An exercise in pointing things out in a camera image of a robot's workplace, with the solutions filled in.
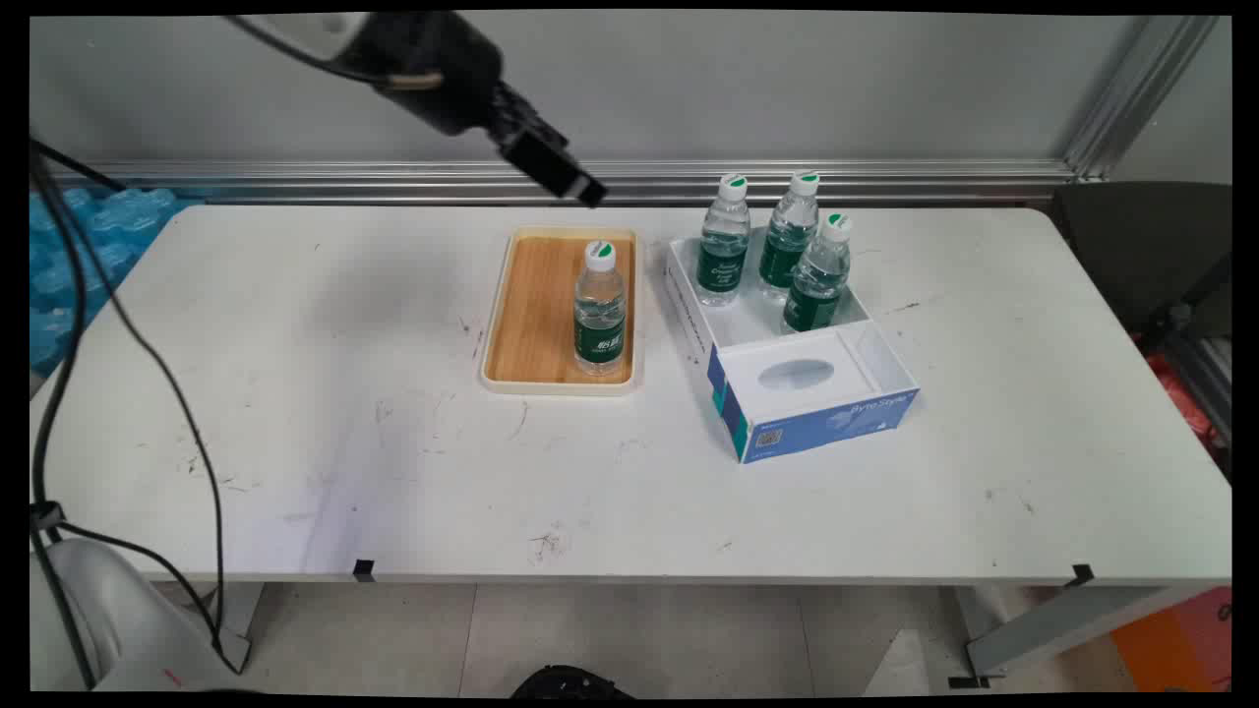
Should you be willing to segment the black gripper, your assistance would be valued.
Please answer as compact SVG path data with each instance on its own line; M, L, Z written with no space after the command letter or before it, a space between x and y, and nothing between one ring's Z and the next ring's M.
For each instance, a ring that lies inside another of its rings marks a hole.
M607 197L570 140L500 84L504 53L458 13L370 13L332 66L384 78L378 93L439 134L488 126L499 156L556 199L601 207Z

